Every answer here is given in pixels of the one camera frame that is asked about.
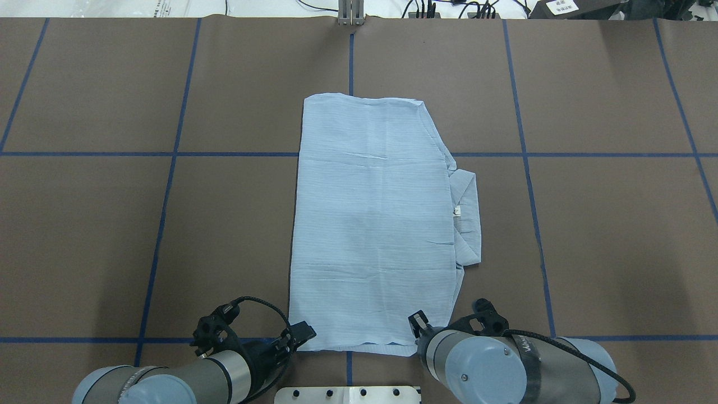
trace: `grid line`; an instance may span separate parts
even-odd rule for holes
[[[17,109],[20,107],[20,100],[22,99],[22,94],[25,92],[25,86],[27,85],[27,81],[30,79],[30,73],[32,73],[32,66],[34,66],[35,64],[35,59],[37,59],[37,54],[40,51],[40,45],[42,45],[42,40],[45,38],[45,32],[47,31],[47,25],[49,24],[50,19],[46,18],[45,23],[42,25],[42,30],[40,30],[40,35],[37,38],[35,49],[32,51],[30,62],[27,64],[25,76],[22,78],[22,83],[20,83],[20,89],[17,91],[17,97],[15,98],[15,104],[13,104],[12,110],[10,111],[10,117],[7,119],[7,125],[5,125],[5,131],[2,134],[2,140],[0,140],[0,153],[2,153],[3,149],[5,148],[5,142],[7,142],[7,137],[10,135],[10,128],[12,127],[12,122],[15,120],[15,114],[17,113]]]
[[[536,199],[533,196],[533,183],[531,182],[531,168],[528,164],[528,150],[526,149],[526,138],[523,134],[523,121],[521,119],[521,108],[518,105],[518,90],[516,89],[516,75],[513,71],[513,59],[511,57],[511,44],[508,35],[506,20],[503,23],[503,37],[506,44],[506,58],[508,59],[508,74],[511,79],[511,90],[513,92],[513,106],[516,110],[516,124],[518,125],[518,138],[521,142],[521,157],[523,158],[523,170],[526,174],[526,185],[528,187],[528,201],[531,204],[531,216],[533,217],[533,232],[538,245],[538,255],[541,261],[541,275],[544,279],[544,300],[546,301],[546,316],[549,320],[549,331],[551,337],[556,337],[554,325],[554,311],[551,304],[551,291],[549,290],[549,276],[546,273],[546,259],[544,257],[544,245],[541,242],[541,229],[539,227],[539,215],[536,213]]]
[[[688,119],[686,118],[686,112],[683,110],[683,103],[681,103],[681,97],[678,95],[678,89],[676,88],[676,83],[673,81],[673,74],[671,74],[671,66],[668,65],[668,59],[666,58],[666,50],[663,49],[663,40],[661,39],[661,29],[658,27],[658,20],[656,18],[653,19],[653,28],[656,31],[656,40],[658,41],[658,49],[661,51],[661,59],[663,60],[663,66],[666,68],[666,76],[668,76],[668,83],[671,84],[671,90],[673,91],[673,97],[676,99],[676,106],[678,107],[678,112],[681,115],[681,120],[683,121],[683,127],[686,130],[686,136],[688,137],[688,142],[691,144],[691,150],[693,150],[693,156],[696,159],[696,165],[698,166],[698,171],[701,175],[701,181],[703,182],[703,188],[706,190],[706,195],[708,197],[708,203],[710,203],[711,210],[713,211],[713,218],[716,221],[716,224],[718,224],[718,208],[716,207],[715,199],[713,199],[713,193],[711,192],[711,186],[708,184],[708,178],[706,178],[706,172],[703,170],[703,163],[701,163],[701,158],[698,155],[698,148],[696,147],[696,142],[693,139],[693,134],[691,133],[691,127],[688,125]]]
[[[134,365],[139,366],[142,358],[142,347],[144,345],[144,336],[147,331],[147,319],[149,317],[149,307],[152,301],[152,291],[154,289],[154,279],[157,275],[157,263],[159,261],[159,247],[162,243],[162,235],[164,234],[164,223],[167,218],[167,202],[169,201],[169,192],[172,189],[172,179],[174,178],[174,167],[177,164],[177,152],[180,148],[180,138],[182,137],[182,125],[185,120],[185,111],[187,109],[187,97],[190,95],[190,84],[192,82],[192,69],[195,64],[195,56],[197,54],[197,42],[200,38],[200,28],[202,27],[202,19],[197,19],[195,28],[195,39],[192,43],[192,53],[190,55],[190,66],[187,69],[187,81],[185,82],[185,93],[182,96],[182,108],[179,110],[179,121],[177,122],[177,134],[174,138],[174,149],[172,150],[172,162],[169,164],[169,174],[167,176],[167,187],[164,189],[164,200],[162,201],[162,212],[159,217],[159,228],[157,229],[157,240],[154,244],[154,253],[152,256],[152,267],[149,273],[149,282],[147,283],[147,294],[144,300],[144,308],[142,310],[142,320],[139,328],[139,336],[137,338],[137,350],[135,353]]]
[[[629,342],[629,341],[718,341],[718,334],[654,334],[654,335],[579,335],[566,338],[589,339],[595,342]],[[276,338],[249,337],[240,338],[242,342],[272,342]],[[185,337],[144,338],[144,344],[190,344],[193,340]],[[0,344],[137,344],[138,338],[97,337],[97,336],[0,336]],[[352,353],[347,351],[347,381],[351,385]]]
[[[454,157],[696,157],[696,153],[603,153],[603,152],[453,152]],[[174,152],[0,152],[9,157],[171,157]],[[299,152],[177,152],[178,157],[298,157]],[[699,157],[716,158],[718,153],[697,153]]]
[[[354,32],[349,34],[349,95],[354,96]],[[347,351],[347,386],[354,383],[352,352]]]

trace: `electrical cable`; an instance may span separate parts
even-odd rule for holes
[[[335,12],[335,13],[338,13],[338,12],[339,12],[339,10],[335,10],[335,9],[326,9],[326,8],[324,8],[324,7],[312,6],[311,4],[304,3],[302,0],[297,0],[297,1],[298,1],[299,3],[305,5],[305,6],[309,7],[310,9],[323,10],[323,11],[326,11],[326,12]]]
[[[528,3],[526,3],[526,0],[523,0],[523,3],[521,3],[519,0],[513,0],[515,3],[517,3],[521,8],[523,9],[523,12],[526,13],[526,18],[531,14],[531,9],[528,8]]]
[[[284,322],[284,325],[285,325],[288,329],[291,327],[291,325],[289,324],[289,319],[284,315],[284,312],[282,312],[278,307],[276,307],[275,305],[271,304],[270,302],[268,302],[268,301],[266,301],[266,300],[263,300],[263,299],[260,299],[260,298],[255,298],[255,297],[253,297],[253,296],[242,296],[242,297],[240,297],[240,298],[236,298],[235,300],[232,300],[232,304],[239,304],[239,303],[242,303],[243,301],[252,301],[252,302],[256,302],[256,303],[259,303],[259,304],[261,304],[261,305],[265,305],[265,306],[269,307],[270,309],[276,311],[276,312],[281,316],[281,319],[282,319],[282,321]],[[281,368],[281,370],[279,371],[279,373],[277,373],[277,375],[276,375],[276,377],[274,378],[274,380],[272,380],[272,382],[269,383],[269,384],[268,384],[265,388],[263,388],[262,390],[259,390],[258,392],[254,393],[251,397],[246,398],[245,400],[243,400],[243,401],[242,401],[242,404],[249,403],[250,401],[256,399],[256,398],[259,397],[260,395],[263,395],[265,392],[269,391],[269,389],[271,389],[272,387],[274,387],[274,385],[281,379],[282,376],[284,376],[284,373],[285,373],[286,370],[289,368],[289,360],[292,358],[292,354],[293,354],[293,353],[294,353],[294,351],[292,351],[292,350],[290,349],[289,352],[287,353],[287,357],[286,357],[286,361],[284,362],[284,366]]]
[[[489,1],[486,0],[486,2],[484,3],[484,7],[481,7],[481,11],[478,12],[478,13],[476,13],[476,15],[473,16],[473,17],[471,17],[471,18],[478,18],[478,19],[483,19],[483,18],[492,19],[492,18],[496,18],[496,7],[494,7],[494,6],[495,6],[496,3],[498,3],[498,2],[499,2],[499,0],[496,0],[496,1],[494,1],[493,3],[489,3]]]
[[[631,386],[630,383],[626,379],[619,376],[616,372],[612,371],[611,369],[608,369],[606,366],[603,366],[602,364],[598,363],[595,359],[582,354],[577,349],[573,349],[570,346],[567,346],[565,344],[562,344],[562,343],[556,341],[555,339],[551,339],[547,336],[543,336],[541,334],[537,334],[537,333],[531,332],[531,331],[508,329],[508,330],[505,330],[501,334],[501,336],[510,336],[510,335],[523,335],[523,336],[527,336],[529,338],[538,339],[539,341],[546,342],[547,344],[555,346],[556,348],[558,348],[564,352],[568,352],[569,354],[571,354],[585,362],[588,362],[588,364],[592,365],[593,367],[596,367],[601,372],[604,372],[606,375],[611,376],[611,378],[613,378],[615,381],[617,381],[621,385],[623,385],[623,387],[625,387],[626,390],[628,391],[627,398],[615,398],[613,400],[614,403],[631,404],[635,401],[635,390],[633,389],[633,386]]]
[[[419,12],[419,2],[418,2],[418,0],[409,0],[409,2],[406,3],[406,7],[404,7],[404,12],[401,13],[401,18],[404,18],[404,16],[406,16],[406,11],[409,10],[409,6],[411,6],[411,3],[415,3],[415,4],[416,4],[416,12],[417,12],[417,13]]]
[[[468,3],[466,3],[464,5],[464,8],[461,9],[461,12],[459,13],[459,18],[461,18],[464,15],[464,12],[466,11],[466,9],[472,4],[476,6],[476,14],[479,14],[481,12],[481,4],[479,4],[478,1],[469,1]]]

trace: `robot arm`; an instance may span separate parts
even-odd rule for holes
[[[276,311],[286,328],[272,342],[242,343],[229,324],[239,304],[254,301]],[[244,296],[202,317],[193,333],[200,357],[184,367],[118,366],[90,373],[77,387],[73,404],[236,404],[265,393],[283,375],[292,354],[316,333],[306,322],[289,324],[270,303]]]
[[[421,363],[464,404],[633,403],[635,392],[615,373],[611,356],[586,339],[550,339],[512,330],[490,301],[445,328],[424,312],[409,317]],[[478,320],[476,331],[470,321]],[[628,398],[616,399],[617,382]]]

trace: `label sticker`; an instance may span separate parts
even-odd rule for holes
[[[169,13],[172,12],[169,1],[170,0],[157,0],[157,5],[154,7],[154,18],[169,17]]]
[[[554,15],[566,14],[575,12],[579,7],[574,3],[574,0],[555,0],[547,1],[547,7],[551,10]]]

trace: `white metal plate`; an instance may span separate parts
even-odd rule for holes
[[[419,391],[412,386],[285,387],[276,392],[274,404],[421,404]]]

